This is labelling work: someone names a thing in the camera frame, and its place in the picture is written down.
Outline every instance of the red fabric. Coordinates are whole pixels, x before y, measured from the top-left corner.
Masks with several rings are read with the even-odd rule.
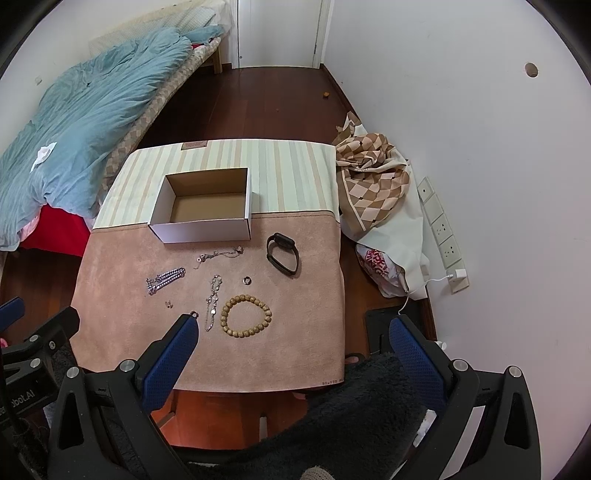
[[[44,205],[37,228],[21,242],[21,247],[81,257],[89,237],[90,230],[82,217]]]

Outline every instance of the necklace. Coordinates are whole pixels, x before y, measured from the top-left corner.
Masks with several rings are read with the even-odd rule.
[[[228,258],[236,258],[242,255],[243,253],[244,249],[242,247],[234,247],[229,252],[218,252],[217,250],[214,250],[212,254],[201,254],[197,259],[197,266],[193,267],[193,269],[197,270],[202,263],[204,263],[206,260],[209,260],[210,258],[216,258],[220,255],[223,255],[224,257]]]
[[[220,290],[222,286],[222,278],[219,275],[216,275],[212,278],[212,294],[206,298],[207,302],[207,313],[205,315],[205,323],[207,324],[207,318],[211,318],[211,321],[205,327],[205,331],[208,332],[212,329],[213,324],[215,322],[216,317],[216,309],[217,309],[217,292]]]
[[[146,284],[148,285],[148,294],[154,295],[158,290],[172,283],[179,278],[183,278],[185,275],[184,268],[175,268],[166,273],[156,275],[155,278],[146,278]]]
[[[261,310],[265,313],[265,319],[258,325],[255,325],[254,327],[249,328],[248,330],[232,330],[228,327],[228,314],[230,313],[230,310],[234,305],[242,301],[249,301],[251,303],[254,303],[257,307],[260,307]],[[222,330],[231,337],[247,338],[252,335],[256,335],[259,332],[262,332],[265,328],[267,328],[271,323],[272,315],[273,314],[271,313],[271,309],[255,297],[251,295],[236,295],[235,297],[232,297],[230,300],[228,300],[226,304],[222,307],[222,320],[220,321],[220,325],[222,326]]]

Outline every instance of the blue comforter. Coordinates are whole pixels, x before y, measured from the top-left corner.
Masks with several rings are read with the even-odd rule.
[[[75,65],[47,89],[0,157],[1,250],[17,248],[18,231],[46,203],[96,215],[107,156],[189,52],[189,39],[164,28]],[[37,151],[52,142],[51,155],[31,172]]]

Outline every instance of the beaded bracelet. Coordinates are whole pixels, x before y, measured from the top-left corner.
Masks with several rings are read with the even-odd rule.
[[[251,303],[254,303],[257,307],[260,307],[262,309],[263,312],[265,312],[265,319],[259,323],[258,325],[255,325],[252,328],[249,328],[248,330],[243,330],[241,332],[238,332],[237,330],[232,330],[230,328],[228,328],[228,313],[230,313],[230,309],[236,305],[237,303],[240,303],[242,301],[249,301]],[[226,304],[224,305],[224,307],[222,308],[222,321],[220,322],[220,325],[222,325],[222,329],[224,332],[226,332],[229,336],[234,337],[234,338],[247,338],[250,337],[252,335],[255,335],[259,332],[262,332],[265,328],[267,328],[269,326],[269,324],[271,323],[271,309],[265,305],[262,301],[256,299],[255,297],[251,296],[251,295],[236,295],[235,297],[232,297],[230,300],[228,300],[226,302]]]

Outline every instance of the brown leather mat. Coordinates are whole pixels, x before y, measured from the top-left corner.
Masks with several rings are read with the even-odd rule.
[[[72,338],[78,363],[94,371],[138,358],[182,313],[199,313],[200,336],[176,388],[194,391],[295,390],[340,382],[345,351],[344,289],[339,267],[340,228],[330,212],[253,215],[248,242],[163,244],[147,225],[92,232],[80,266],[72,305],[81,318]],[[267,261],[266,241],[275,232],[293,238],[300,252],[298,275],[287,277]],[[216,257],[198,270],[197,257],[241,245],[237,258]],[[146,278],[177,267],[186,276],[149,296]],[[219,316],[205,332],[206,298],[214,275],[223,284],[218,306],[237,294],[264,301],[273,312],[269,328],[236,339]],[[252,278],[246,286],[242,279]],[[167,308],[170,302],[173,308]],[[262,320],[253,304],[235,306],[232,329]]]

